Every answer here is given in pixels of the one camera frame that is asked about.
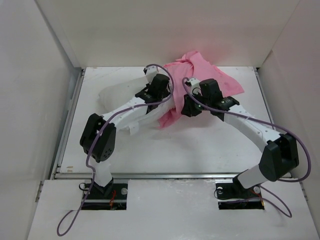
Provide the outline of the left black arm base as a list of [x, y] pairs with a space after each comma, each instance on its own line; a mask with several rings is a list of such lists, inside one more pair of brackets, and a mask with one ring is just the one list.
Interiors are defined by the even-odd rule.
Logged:
[[96, 183], [93, 184], [86, 200], [87, 201], [107, 201], [114, 197], [115, 201], [126, 201], [128, 195], [128, 182], [112, 181], [106, 187], [100, 187]]

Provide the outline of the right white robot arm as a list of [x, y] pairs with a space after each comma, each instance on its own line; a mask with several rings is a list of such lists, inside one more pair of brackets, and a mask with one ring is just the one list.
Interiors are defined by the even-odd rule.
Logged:
[[257, 165], [239, 173], [227, 185], [232, 197], [243, 197], [257, 185], [275, 182], [299, 165], [296, 139], [271, 129], [268, 122], [255, 119], [234, 97], [224, 97], [215, 79], [200, 81], [185, 77], [182, 86], [186, 90], [182, 115], [195, 117], [209, 111], [240, 131], [262, 153]]

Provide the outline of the white pillow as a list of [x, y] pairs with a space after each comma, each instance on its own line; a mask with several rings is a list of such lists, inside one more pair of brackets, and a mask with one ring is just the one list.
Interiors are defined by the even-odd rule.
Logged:
[[159, 120], [175, 107], [174, 100], [171, 97], [168, 101], [161, 103], [147, 113], [147, 106], [145, 106], [144, 101], [135, 96], [146, 87], [147, 83], [147, 78], [143, 76], [101, 90], [98, 94], [99, 101], [107, 111], [102, 115], [103, 119], [107, 121], [115, 113], [128, 109], [126, 112], [115, 116], [110, 122], [115, 125], [117, 131], [129, 130], [130, 134], [134, 135], [140, 127]]

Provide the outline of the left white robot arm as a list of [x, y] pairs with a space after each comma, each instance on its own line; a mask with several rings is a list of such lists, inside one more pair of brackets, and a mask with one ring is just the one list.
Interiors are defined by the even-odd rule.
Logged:
[[112, 193], [113, 177], [109, 165], [104, 162], [114, 152], [116, 133], [129, 130], [133, 135], [141, 126], [159, 120], [173, 108], [170, 81], [168, 76], [157, 73], [145, 88], [121, 107], [103, 115], [93, 113], [89, 116], [79, 143], [87, 157], [97, 163], [91, 169], [94, 192], [99, 197], [104, 199]]

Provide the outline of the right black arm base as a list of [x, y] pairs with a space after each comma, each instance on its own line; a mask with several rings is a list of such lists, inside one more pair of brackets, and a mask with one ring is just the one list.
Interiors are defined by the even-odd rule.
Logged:
[[232, 199], [251, 199], [261, 197], [261, 191], [258, 186], [253, 186], [248, 189], [238, 186], [233, 182], [216, 182], [215, 192], [219, 200]]

